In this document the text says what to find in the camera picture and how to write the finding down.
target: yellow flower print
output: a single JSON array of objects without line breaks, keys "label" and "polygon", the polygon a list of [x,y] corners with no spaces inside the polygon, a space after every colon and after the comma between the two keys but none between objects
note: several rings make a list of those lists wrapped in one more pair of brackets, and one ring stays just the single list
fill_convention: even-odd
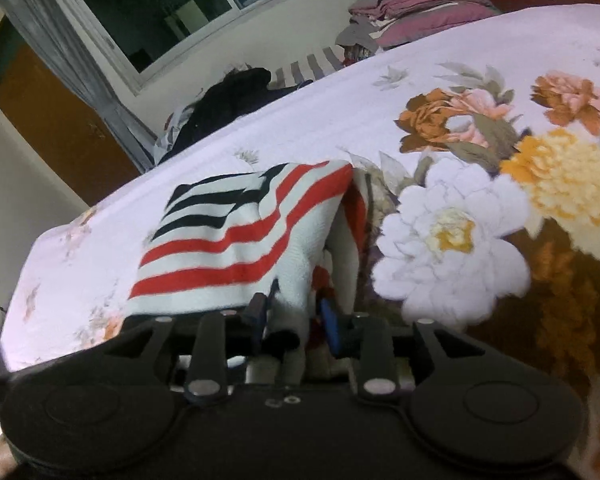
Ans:
[{"label": "yellow flower print", "polygon": [[600,147],[563,128],[527,136],[500,163],[544,218],[567,231],[573,247],[600,259]]}]

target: striped cloth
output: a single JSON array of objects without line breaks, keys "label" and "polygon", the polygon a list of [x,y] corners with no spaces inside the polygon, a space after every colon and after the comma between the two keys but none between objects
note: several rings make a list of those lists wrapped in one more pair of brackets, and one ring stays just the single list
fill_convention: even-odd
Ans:
[{"label": "striped cloth", "polygon": [[355,299],[365,241],[365,173],[332,160],[281,164],[176,188],[141,260],[128,300],[135,314],[180,314],[248,304],[268,294],[268,333],[291,330],[304,348],[316,290],[345,311]]},{"label": "striped cloth", "polygon": [[327,47],[316,51],[300,61],[295,61],[291,65],[277,69],[269,88],[286,88],[299,85],[309,79],[318,81],[318,79],[344,68],[343,59],[342,47],[340,46]]}]

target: stack of folded clothes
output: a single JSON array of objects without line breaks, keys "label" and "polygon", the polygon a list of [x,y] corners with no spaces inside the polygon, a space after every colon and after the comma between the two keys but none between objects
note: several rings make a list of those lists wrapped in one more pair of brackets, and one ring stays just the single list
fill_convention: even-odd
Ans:
[{"label": "stack of folded clothes", "polygon": [[350,24],[336,40],[345,49],[348,64],[380,48],[499,14],[489,0],[358,0],[349,12]]}]

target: red stripe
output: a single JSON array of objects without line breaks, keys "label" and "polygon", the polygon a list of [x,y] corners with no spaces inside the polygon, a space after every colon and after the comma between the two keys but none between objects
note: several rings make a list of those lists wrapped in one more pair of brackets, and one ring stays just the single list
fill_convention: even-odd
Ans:
[{"label": "red stripe", "polygon": [[273,245],[269,254],[264,254],[258,261],[248,264],[233,264],[224,269],[199,267],[152,276],[137,282],[131,290],[129,298],[147,294],[180,292],[204,286],[257,282],[271,270],[288,247],[291,229],[312,208],[325,200],[343,194],[351,181],[351,175],[352,168],[347,165],[315,182],[285,219],[285,234]]},{"label": "red stripe", "polygon": [[316,266],[314,269],[314,276],[311,280],[311,288],[313,290],[320,290],[321,288],[328,288],[331,286],[331,276],[329,271],[321,266]]},{"label": "red stripe", "polygon": [[164,256],[178,253],[222,253],[232,244],[259,242],[262,240],[280,220],[280,204],[291,192],[298,181],[316,168],[326,166],[328,162],[321,162],[315,166],[301,164],[283,179],[276,189],[276,208],[266,218],[246,225],[236,225],[228,228],[221,240],[205,240],[204,238],[190,238],[188,240],[173,240],[163,245],[157,246],[146,252],[140,261],[140,267],[159,260]]},{"label": "red stripe", "polygon": [[360,195],[360,190],[353,182],[342,197],[344,215],[358,248],[358,254],[362,254],[366,243],[366,205]]}]

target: white flower print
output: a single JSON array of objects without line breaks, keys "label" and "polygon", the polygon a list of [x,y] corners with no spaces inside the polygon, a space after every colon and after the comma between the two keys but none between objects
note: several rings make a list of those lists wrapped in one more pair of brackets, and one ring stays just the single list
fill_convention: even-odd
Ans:
[{"label": "white flower print", "polygon": [[478,164],[442,158],[425,185],[401,192],[382,222],[374,289],[402,300],[410,322],[429,317],[452,327],[488,318],[496,298],[523,296],[528,266],[502,237],[525,224],[526,194],[509,175],[491,180]]}]

